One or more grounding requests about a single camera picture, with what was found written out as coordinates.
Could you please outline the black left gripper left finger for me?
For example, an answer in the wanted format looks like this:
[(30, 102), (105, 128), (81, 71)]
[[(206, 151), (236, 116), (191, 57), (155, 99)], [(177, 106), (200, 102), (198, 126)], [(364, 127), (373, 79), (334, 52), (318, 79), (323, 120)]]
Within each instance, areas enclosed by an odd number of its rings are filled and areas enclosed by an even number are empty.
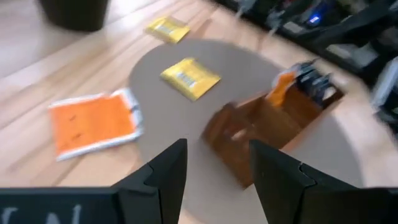
[(119, 223), (178, 223), (187, 179), (187, 152), (187, 140), (178, 139), (113, 185)]

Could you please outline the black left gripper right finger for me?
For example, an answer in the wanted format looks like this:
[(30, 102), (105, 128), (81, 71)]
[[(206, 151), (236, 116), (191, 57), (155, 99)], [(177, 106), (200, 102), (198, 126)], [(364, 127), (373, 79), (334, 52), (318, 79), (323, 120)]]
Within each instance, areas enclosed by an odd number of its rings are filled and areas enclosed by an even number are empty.
[(306, 193), (356, 187), (260, 140), (250, 140), (252, 179), (269, 223), (298, 223)]

